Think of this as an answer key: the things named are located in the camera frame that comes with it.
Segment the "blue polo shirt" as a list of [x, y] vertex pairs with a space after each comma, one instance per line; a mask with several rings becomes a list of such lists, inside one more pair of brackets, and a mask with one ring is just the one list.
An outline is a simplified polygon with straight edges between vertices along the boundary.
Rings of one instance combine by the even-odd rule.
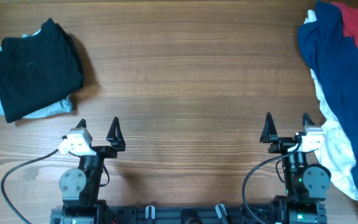
[[351, 142], [356, 159], [351, 173], [358, 190], [358, 49], [343, 35], [338, 7], [318, 1], [315, 15], [314, 22], [298, 29], [299, 50]]

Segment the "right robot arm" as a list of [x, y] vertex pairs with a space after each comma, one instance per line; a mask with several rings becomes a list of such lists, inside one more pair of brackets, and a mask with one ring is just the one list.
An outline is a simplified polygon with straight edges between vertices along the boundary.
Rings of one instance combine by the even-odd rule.
[[308, 114], [303, 115], [303, 130], [293, 137], [279, 137], [271, 113], [266, 114], [261, 143], [268, 152], [279, 154], [286, 195], [277, 195], [268, 206], [268, 223], [326, 223], [321, 203], [326, 199], [331, 172], [321, 164], [308, 164], [307, 154], [317, 151], [324, 141], [322, 127]]

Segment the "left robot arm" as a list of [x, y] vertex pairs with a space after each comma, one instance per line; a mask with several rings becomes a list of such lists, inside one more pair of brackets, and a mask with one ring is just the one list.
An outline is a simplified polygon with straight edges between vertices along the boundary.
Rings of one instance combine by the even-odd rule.
[[62, 192], [62, 209], [54, 211], [50, 222], [54, 224], [107, 224], [117, 223], [116, 215], [105, 200], [98, 199], [103, 173], [107, 174], [105, 159], [117, 158], [117, 153], [126, 148], [117, 117], [113, 118], [106, 140], [108, 146], [92, 146], [86, 121], [82, 119], [72, 128], [58, 147], [61, 154], [72, 154], [79, 160], [76, 169], [64, 172], [59, 181]]

